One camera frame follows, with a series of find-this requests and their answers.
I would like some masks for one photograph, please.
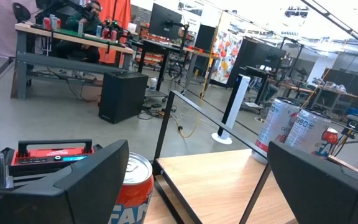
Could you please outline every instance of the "chair backrest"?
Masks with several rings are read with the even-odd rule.
[[[17,22],[28,21],[31,18],[29,10],[20,3],[14,2],[12,9]]]

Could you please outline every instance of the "black speaker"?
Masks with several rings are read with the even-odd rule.
[[[115,124],[138,115],[142,110],[148,78],[137,72],[105,73],[99,117]]]

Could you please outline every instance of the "man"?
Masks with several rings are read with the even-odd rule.
[[[100,3],[97,0],[92,0],[89,4],[92,6],[91,13],[95,14],[91,21],[87,21],[81,16],[79,12],[74,13],[66,21],[66,28],[78,32],[78,23],[84,24],[83,32],[85,34],[96,35],[96,27],[101,26],[102,22],[99,20],[99,13],[101,11]],[[61,41],[56,45],[54,49],[57,57],[67,58],[67,55],[72,54],[74,51],[82,51],[86,54],[84,62],[98,63],[99,62],[99,50],[97,47],[89,46],[86,44],[79,44],[76,42],[70,42],[67,40]]]

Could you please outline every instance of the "blue label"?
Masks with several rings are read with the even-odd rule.
[[[123,204],[115,205],[108,224],[142,224],[146,217],[152,193],[142,205],[125,207]]]

